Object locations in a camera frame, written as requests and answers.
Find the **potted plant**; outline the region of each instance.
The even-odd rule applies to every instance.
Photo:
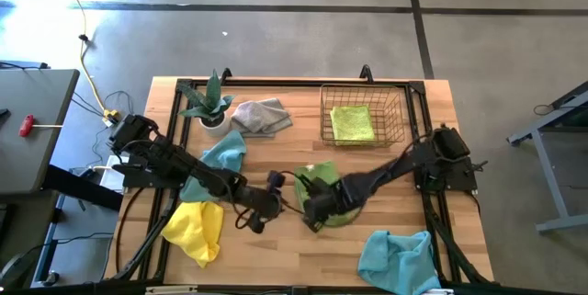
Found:
[[[221,81],[216,70],[206,84],[206,95],[187,85],[179,85],[178,88],[192,107],[180,111],[180,116],[199,118],[200,125],[210,136],[222,136],[229,132],[231,120],[226,111],[235,96],[221,97]]]

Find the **black wire basket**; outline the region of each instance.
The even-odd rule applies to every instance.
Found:
[[[331,111],[335,107],[366,106],[374,140],[335,139]],[[390,146],[404,141],[401,90],[385,85],[323,85],[321,87],[321,138],[327,145]]]

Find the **wooden table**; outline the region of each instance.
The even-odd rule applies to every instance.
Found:
[[[176,77],[153,78],[145,116],[154,119],[165,133],[174,99]],[[345,79],[350,83],[365,83],[360,79]],[[424,81],[433,127],[445,122],[458,127],[449,82]],[[277,133],[275,138],[247,138],[247,153],[242,173],[249,184],[265,186],[269,170],[293,170],[301,165],[335,161],[340,173],[367,171],[400,154],[411,140],[408,116],[403,111],[404,142],[387,148],[349,148],[325,146],[320,135],[320,98],[318,87],[228,86],[224,95],[236,95],[229,109],[248,100],[277,97],[291,114],[294,126]],[[181,109],[185,107],[183,98]],[[405,110],[406,101],[402,97]],[[175,142],[179,142],[181,126],[176,126]],[[210,138],[197,121],[192,122],[187,150],[195,156],[212,147],[218,139]],[[284,197],[298,206],[293,181],[287,179]],[[120,264],[130,259],[144,239],[153,201],[153,189],[145,189],[130,207],[120,243]],[[130,194],[125,195],[121,213]],[[449,215],[456,242],[480,273],[492,279],[481,221],[476,204],[464,193],[447,192]],[[235,213],[228,204],[220,235],[220,254],[206,268],[185,255],[179,247],[171,246],[165,284],[216,284],[216,285],[309,285],[309,286],[367,286],[356,272],[357,261],[366,239],[376,230],[392,234],[411,235],[425,230],[423,204],[420,194],[413,188],[413,175],[403,176],[381,187],[372,197],[361,215],[343,228],[323,228],[313,233],[290,210],[271,221],[263,234],[248,229],[235,229]],[[449,275],[445,247],[440,242],[442,264]],[[159,243],[154,246],[150,274],[154,270]],[[114,245],[110,250],[107,273],[114,275]]]

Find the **light blue towel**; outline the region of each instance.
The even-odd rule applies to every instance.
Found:
[[[399,295],[441,288],[433,265],[431,234],[394,236],[375,231],[367,239],[357,273],[372,286]]]
[[[241,133],[237,130],[232,130],[219,143],[212,147],[212,149],[204,151],[200,161],[210,167],[226,168],[239,172],[245,151],[245,141]],[[187,180],[184,188],[182,188],[180,199],[184,202],[217,200],[192,176]]]

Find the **concrete floor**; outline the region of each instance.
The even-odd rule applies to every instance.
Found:
[[[81,15],[44,0],[0,8],[0,59],[79,68]],[[170,4],[409,6],[410,0],[86,0]],[[421,0],[428,7],[586,8],[586,0]],[[413,15],[87,11],[96,47],[86,64],[102,96],[126,90],[142,112],[155,75],[348,76],[370,64],[376,77],[423,78]],[[588,227],[538,235],[556,217],[532,144],[504,140],[549,103],[586,80],[588,17],[424,16],[435,78],[450,81],[460,128],[480,174],[484,232],[496,280],[504,285],[585,293]],[[76,91],[91,101],[81,79]],[[111,99],[110,107],[127,109]],[[100,119],[72,105],[53,162],[82,166]],[[105,157],[103,144],[98,150]],[[585,211],[588,191],[568,193]]]

